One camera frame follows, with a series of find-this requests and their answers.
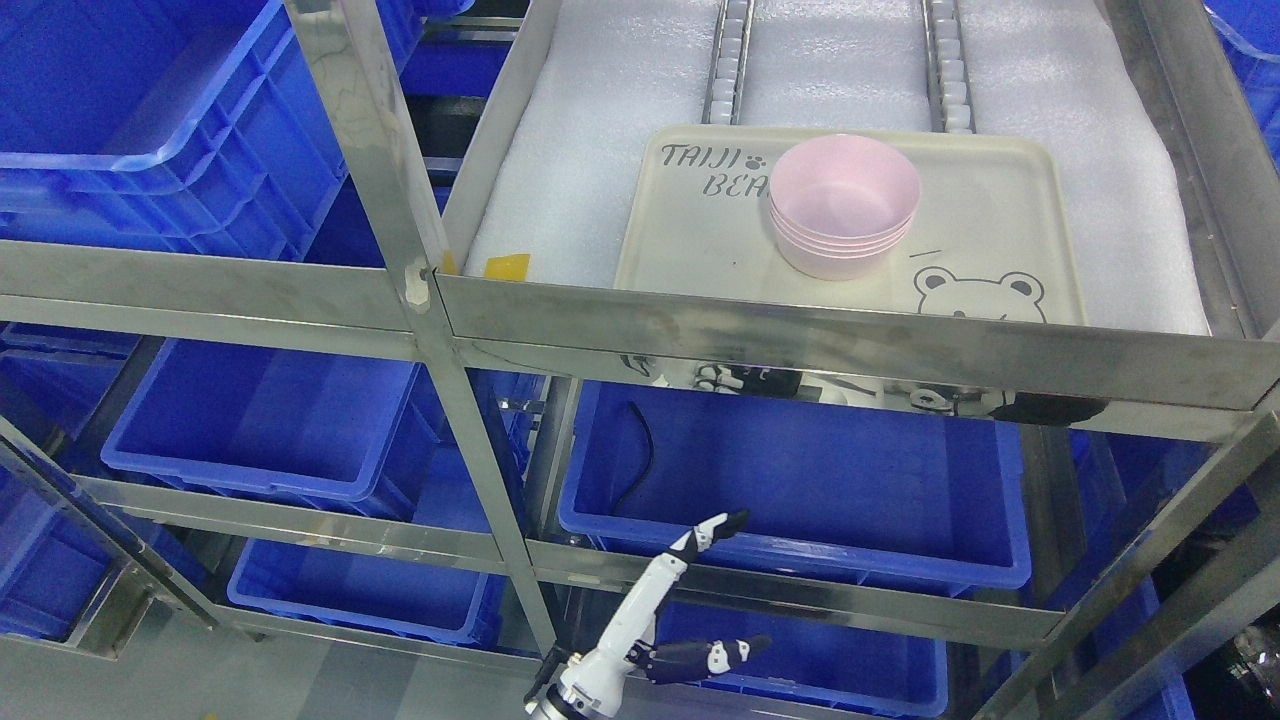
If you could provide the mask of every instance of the robotic hand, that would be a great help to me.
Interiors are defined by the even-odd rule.
[[[767,635],[745,641],[682,642],[654,647],[657,614],[667,593],[680,580],[698,555],[716,541],[733,537],[746,525],[745,510],[719,514],[681,536],[662,555],[654,557],[627,593],[595,650],[570,656],[556,648],[543,661],[534,688],[525,697],[525,710],[534,720],[595,720],[613,717],[622,705],[622,683],[635,669],[644,670],[655,684],[686,683],[728,673],[746,662],[753,652],[769,646]],[[550,682],[556,669],[567,662],[559,680]]]

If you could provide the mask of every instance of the shelf rack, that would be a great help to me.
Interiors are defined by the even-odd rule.
[[[1055,666],[1233,489],[1262,507],[1222,555],[1174,594],[1116,657],[1042,702],[1046,717],[1123,716],[1274,602],[1280,532],[1280,181],[1196,0],[1105,0],[1130,76],[1179,169],[1202,297],[1215,337],[829,310],[452,274],[466,258],[550,46],[558,0],[535,0],[442,218],[372,4],[285,0],[330,120],[365,199],[387,270],[0,242],[0,316],[269,347],[424,361],[454,427],[493,533],[421,528],[70,477],[0,423],[0,461],[97,528],[146,589],[207,625],[300,633],[402,652],[524,667],[529,661],[320,626],[212,603],[102,507],[179,525],[506,574],[540,650],[563,632],[554,585],[620,591],[644,560],[548,542],[576,386],[557,380],[530,470],[531,523],[511,506],[466,368],[649,384],[657,359],[855,374],[952,388],[956,414],[989,407],[965,388],[1103,401],[1082,429],[1220,443],[1074,607],[1053,612],[782,575],[695,568],[682,596],[826,623],[945,638],[1032,655],[993,697],[954,693],[951,717],[997,719]],[[899,410],[910,411],[910,407]],[[1050,437],[1028,430],[1024,437]],[[1028,443],[1028,498],[1061,480],[1050,443]],[[1056,492],[1057,486],[1048,487]],[[1043,538],[1043,547],[1052,542]],[[690,702],[710,693],[677,689]],[[858,717],[744,696],[713,702],[788,717]]]

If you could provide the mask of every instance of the beige tray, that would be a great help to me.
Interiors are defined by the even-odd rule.
[[[920,172],[915,224],[867,275],[795,270],[768,225],[769,169],[822,129],[677,126],[644,165],[614,287],[791,305],[1084,324],[1053,159],[1010,137],[858,132]]]

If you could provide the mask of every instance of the yellow tape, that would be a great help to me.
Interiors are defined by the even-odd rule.
[[[527,252],[490,258],[484,265],[484,277],[495,281],[524,282],[529,277],[529,260],[531,258],[532,255]]]

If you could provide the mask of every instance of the white foam sheet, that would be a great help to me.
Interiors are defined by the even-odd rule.
[[[531,252],[527,279],[612,287],[640,159],[701,120],[719,0],[564,0],[465,272]]]
[[[466,263],[611,287],[640,158],[698,122],[718,0],[564,0]],[[758,0],[742,120],[927,131],[916,0]],[[1093,0],[965,0],[979,132],[1059,163],[1089,324],[1204,333],[1174,169]]]
[[[965,0],[978,132],[1057,160],[1089,324],[1204,334],[1172,161],[1093,0]]]

